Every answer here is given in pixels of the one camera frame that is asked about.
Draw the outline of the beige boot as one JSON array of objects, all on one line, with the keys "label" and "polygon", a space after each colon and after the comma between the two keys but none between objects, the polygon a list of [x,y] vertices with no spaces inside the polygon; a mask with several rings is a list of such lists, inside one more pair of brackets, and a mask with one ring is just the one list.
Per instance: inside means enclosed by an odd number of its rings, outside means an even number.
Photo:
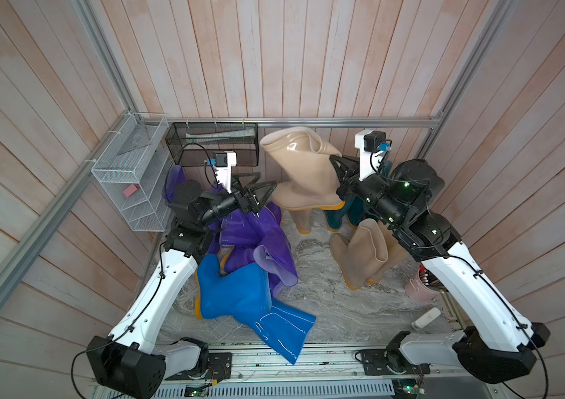
[{"label": "beige boot", "polygon": [[264,136],[260,146],[288,177],[272,195],[279,207],[300,211],[338,210],[344,206],[336,194],[340,182],[330,161],[330,156],[342,153],[316,131],[304,126],[274,131]]},{"label": "beige boot", "polygon": [[312,230],[312,209],[291,210],[289,214],[300,234],[309,234]]},{"label": "beige boot", "polygon": [[404,259],[410,257],[410,254],[408,254],[408,252],[399,244],[397,239],[393,236],[392,231],[390,231],[385,224],[378,221],[377,225],[382,232],[384,248],[387,253],[387,261],[377,272],[367,278],[367,282],[371,285],[378,284],[382,280],[385,272],[400,264],[400,262],[404,261]]},{"label": "beige boot", "polygon": [[334,234],[330,239],[333,259],[349,289],[357,290],[387,261],[382,232],[374,219],[364,219],[351,239]]}]

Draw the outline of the large teal boot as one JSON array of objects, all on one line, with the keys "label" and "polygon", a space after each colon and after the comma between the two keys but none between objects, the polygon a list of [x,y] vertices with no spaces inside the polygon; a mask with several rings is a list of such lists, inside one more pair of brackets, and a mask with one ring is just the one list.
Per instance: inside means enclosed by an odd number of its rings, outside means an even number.
[{"label": "large teal boot", "polygon": [[339,231],[344,218],[347,218],[352,226],[357,227],[365,219],[365,214],[363,202],[358,198],[350,199],[341,209],[325,211],[327,227],[330,231]]}]

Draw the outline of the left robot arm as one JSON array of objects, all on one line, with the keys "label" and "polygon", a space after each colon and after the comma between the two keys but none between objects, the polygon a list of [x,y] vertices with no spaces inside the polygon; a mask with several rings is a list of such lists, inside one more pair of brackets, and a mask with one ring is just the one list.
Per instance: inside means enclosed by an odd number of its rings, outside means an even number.
[{"label": "left robot arm", "polygon": [[204,191],[197,181],[174,188],[169,208],[174,219],[159,263],[126,316],[106,337],[95,336],[84,350],[96,382],[117,397],[151,398],[167,377],[196,372],[210,378],[206,343],[182,338],[159,348],[159,331],[186,281],[202,264],[214,237],[211,224],[232,212],[258,214],[277,182],[262,182],[259,173],[230,176],[223,193]]}]

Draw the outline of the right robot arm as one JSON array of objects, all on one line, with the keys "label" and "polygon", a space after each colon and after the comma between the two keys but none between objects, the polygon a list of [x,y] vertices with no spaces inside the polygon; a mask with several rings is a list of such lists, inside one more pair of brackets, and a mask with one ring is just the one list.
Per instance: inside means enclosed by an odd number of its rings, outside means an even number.
[{"label": "right robot arm", "polygon": [[331,156],[338,196],[361,199],[398,244],[433,273],[472,325],[451,334],[399,332],[387,344],[392,372],[435,364],[462,367],[482,382],[498,384],[530,374],[550,337],[545,324],[518,312],[484,273],[461,235],[429,204],[445,185],[424,160],[402,162],[389,177],[362,173],[362,161]]}]

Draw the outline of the purple boot lying centre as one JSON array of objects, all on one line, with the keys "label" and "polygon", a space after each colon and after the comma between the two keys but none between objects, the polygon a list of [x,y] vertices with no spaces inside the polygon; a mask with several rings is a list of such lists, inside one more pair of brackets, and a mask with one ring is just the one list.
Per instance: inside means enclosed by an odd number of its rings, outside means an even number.
[{"label": "purple boot lying centre", "polygon": [[[224,193],[226,190],[219,186],[211,188],[210,194],[218,195]],[[280,226],[282,222],[282,210],[274,202],[269,202],[266,205],[269,209],[269,214],[275,219],[275,223]],[[262,209],[259,216],[261,220],[265,220],[266,216],[269,217],[267,211]],[[239,246],[239,247],[254,247],[261,239],[261,234],[252,227],[248,217],[243,214],[239,209],[236,209],[232,214],[220,220],[214,221],[209,226],[209,229],[215,231],[210,243],[208,253],[218,254],[221,250],[221,245],[226,246]]]}]

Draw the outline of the purple boot far left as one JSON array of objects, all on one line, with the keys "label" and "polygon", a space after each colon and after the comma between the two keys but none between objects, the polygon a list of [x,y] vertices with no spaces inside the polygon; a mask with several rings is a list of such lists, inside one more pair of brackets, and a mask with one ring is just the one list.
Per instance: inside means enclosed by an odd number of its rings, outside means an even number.
[{"label": "purple boot far left", "polygon": [[187,181],[187,176],[183,171],[181,165],[171,166],[169,173],[164,181],[164,189],[162,191],[162,196],[167,203],[170,203],[174,199],[174,191],[177,186]]}]

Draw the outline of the black mesh basket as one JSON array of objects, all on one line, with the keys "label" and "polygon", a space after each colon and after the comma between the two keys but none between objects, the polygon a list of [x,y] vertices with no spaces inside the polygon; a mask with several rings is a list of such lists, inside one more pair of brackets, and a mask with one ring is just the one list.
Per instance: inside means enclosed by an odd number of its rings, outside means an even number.
[{"label": "black mesh basket", "polygon": [[[184,140],[188,131],[237,131],[240,129],[254,128],[257,138],[249,144],[243,145],[212,145],[203,146],[195,143],[187,143]],[[259,128],[255,123],[239,125],[238,123],[216,124],[194,123],[172,123],[165,137],[166,145],[177,164],[184,167],[203,166],[208,156],[213,156],[219,151],[234,151],[237,154],[239,167],[254,167],[259,165]]]}]

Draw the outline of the paper in black basket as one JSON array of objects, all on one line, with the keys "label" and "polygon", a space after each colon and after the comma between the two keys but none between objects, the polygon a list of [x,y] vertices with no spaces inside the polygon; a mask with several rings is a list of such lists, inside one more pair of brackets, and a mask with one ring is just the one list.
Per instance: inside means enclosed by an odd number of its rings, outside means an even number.
[{"label": "paper in black basket", "polygon": [[212,145],[243,145],[249,144],[257,138],[254,128],[240,129],[237,131],[188,131],[184,140],[187,143],[195,143],[203,146]]}]

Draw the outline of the blue boot on top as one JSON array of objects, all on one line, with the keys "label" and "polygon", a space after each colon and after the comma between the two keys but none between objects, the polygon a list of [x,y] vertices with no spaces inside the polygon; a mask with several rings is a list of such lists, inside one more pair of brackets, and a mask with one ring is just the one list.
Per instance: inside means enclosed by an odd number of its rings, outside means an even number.
[{"label": "blue boot on top", "polygon": [[197,267],[195,277],[199,293],[194,312],[198,319],[232,316],[247,320],[271,310],[269,275],[256,263],[222,275],[218,257],[208,254]]}]

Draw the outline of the pink eraser block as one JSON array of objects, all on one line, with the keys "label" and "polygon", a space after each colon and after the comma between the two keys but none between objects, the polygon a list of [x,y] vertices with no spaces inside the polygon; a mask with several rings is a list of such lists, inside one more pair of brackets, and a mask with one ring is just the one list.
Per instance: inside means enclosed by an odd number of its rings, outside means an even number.
[{"label": "pink eraser block", "polygon": [[139,190],[138,184],[131,184],[127,186],[125,189],[123,189],[122,194],[124,195],[125,198],[129,198],[133,194],[135,194],[138,190]]}]

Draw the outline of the blue boot underneath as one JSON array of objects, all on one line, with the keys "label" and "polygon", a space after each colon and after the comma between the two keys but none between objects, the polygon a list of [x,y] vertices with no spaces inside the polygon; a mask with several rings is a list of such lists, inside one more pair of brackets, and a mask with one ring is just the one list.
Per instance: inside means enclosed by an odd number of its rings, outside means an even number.
[{"label": "blue boot underneath", "polygon": [[317,318],[312,314],[272,300],[269,311],[239,314],[234,318],[249,326],[276,353],[295,365]]}]

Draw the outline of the pink pencil cup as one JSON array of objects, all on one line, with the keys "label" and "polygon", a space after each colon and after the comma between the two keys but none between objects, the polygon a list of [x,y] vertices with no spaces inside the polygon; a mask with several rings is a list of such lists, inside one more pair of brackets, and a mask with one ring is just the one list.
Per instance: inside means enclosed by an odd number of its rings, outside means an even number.
[{"label": "pink pencil cup", "polygon": [[425,286],[424,282],[422,282],[420,278],[419,272],[416,272],[416,274],[407,281],[405,291],[407,297],[419,304],[430,302],[439,294],[438,291],[429,289]]}]

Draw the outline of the aluminium frame rail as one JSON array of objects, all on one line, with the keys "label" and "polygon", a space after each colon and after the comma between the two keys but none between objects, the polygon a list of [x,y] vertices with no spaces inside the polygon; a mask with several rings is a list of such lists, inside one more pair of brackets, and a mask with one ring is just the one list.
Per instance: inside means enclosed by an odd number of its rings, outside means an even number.
[{"label": "aluminium frame rail", "polygon": [[441,123],[440,118],[430,116],[379,116],[379,117],[228,117],[228,118],[193,118],[166,117],[167,123],[194,123],[239,125],[255,123],[262,128],[284,128],[292,126],[307,126],[316,128],[435,128]]}]

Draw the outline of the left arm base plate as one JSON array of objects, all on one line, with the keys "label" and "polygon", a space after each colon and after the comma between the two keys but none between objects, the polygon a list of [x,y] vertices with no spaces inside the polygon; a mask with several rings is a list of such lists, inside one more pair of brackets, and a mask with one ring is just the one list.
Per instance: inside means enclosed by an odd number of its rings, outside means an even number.
[{"label": "left arm base plate", "polygon": [[233,354],[231,352],[211,352],[203,356],[197,366],[189,371],[183,371],[166,377],[166,381],[221,382],[231,378]]}]

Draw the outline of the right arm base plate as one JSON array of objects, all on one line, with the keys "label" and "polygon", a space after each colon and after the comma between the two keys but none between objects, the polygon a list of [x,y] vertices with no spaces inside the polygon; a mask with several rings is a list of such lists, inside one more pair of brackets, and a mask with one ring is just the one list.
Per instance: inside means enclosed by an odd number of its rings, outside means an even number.
[{"label": "right arm base plate", "polygon": [[362,349],[354,354],[354,358],[362,364],[365,375],[369,377],[406,374],[424,376],[431,373],[429,364],[411,364],[400,352],[387,349]]}]

